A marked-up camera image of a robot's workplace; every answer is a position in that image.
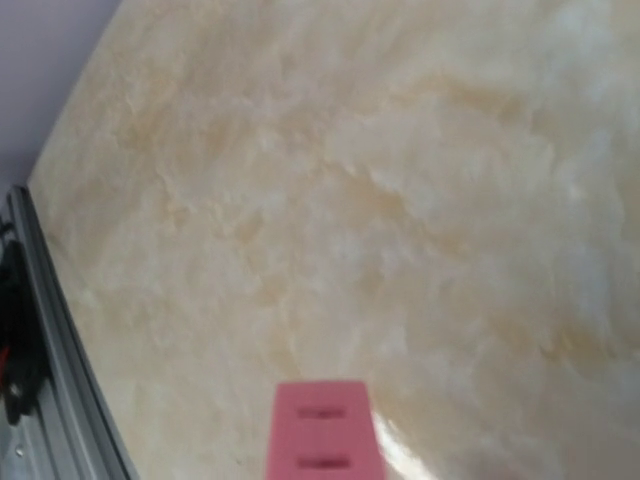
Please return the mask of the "pink square plug adapter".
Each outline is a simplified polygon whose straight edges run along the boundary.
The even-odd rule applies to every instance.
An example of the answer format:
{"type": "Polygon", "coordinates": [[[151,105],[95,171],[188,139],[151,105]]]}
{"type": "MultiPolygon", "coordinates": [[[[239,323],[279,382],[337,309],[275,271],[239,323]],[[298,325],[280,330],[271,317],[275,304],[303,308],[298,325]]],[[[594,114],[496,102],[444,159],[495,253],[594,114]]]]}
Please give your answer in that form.
{"type": "Polygon", "coordinates": [[[265,478],[383,480],[384,461],[362,381],[277,386],[265,478]]]}

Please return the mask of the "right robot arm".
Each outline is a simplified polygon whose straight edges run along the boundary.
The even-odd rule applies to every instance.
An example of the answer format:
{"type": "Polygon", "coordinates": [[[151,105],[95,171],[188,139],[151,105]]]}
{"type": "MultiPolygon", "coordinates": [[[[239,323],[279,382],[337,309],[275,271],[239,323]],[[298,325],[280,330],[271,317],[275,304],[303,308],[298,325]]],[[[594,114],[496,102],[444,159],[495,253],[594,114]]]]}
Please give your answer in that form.
{"type": "Polygon", "coordinates": [[[15,225],[1,225],[1,399],[11,426],[35,407],[49,373],[38,312],[15,225]]]}

